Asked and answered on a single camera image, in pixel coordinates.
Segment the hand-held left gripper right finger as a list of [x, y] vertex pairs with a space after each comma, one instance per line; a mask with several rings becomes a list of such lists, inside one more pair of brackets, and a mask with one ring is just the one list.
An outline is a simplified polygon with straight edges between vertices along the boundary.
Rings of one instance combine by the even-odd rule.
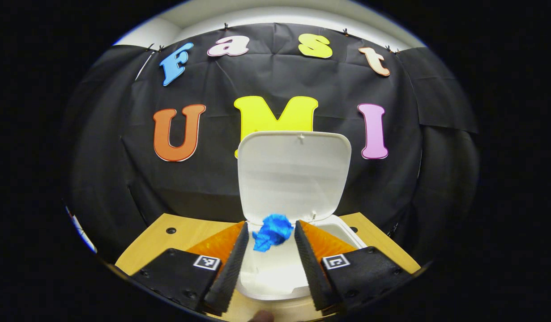
[[354, 247], [298, 220], [294, 238], [314, 306], [323, 314], [360, 310], [413, 277], [413, 258], [383, 232], [377, 243]]

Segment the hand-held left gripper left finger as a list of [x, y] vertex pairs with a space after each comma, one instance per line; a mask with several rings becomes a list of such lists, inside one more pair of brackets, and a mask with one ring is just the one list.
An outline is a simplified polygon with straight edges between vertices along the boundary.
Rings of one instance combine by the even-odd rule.
[[242, 221], [189, 250], [165, 249], [131, 278], [187, 309], [221, 316], [230, 306], [248, 240]]

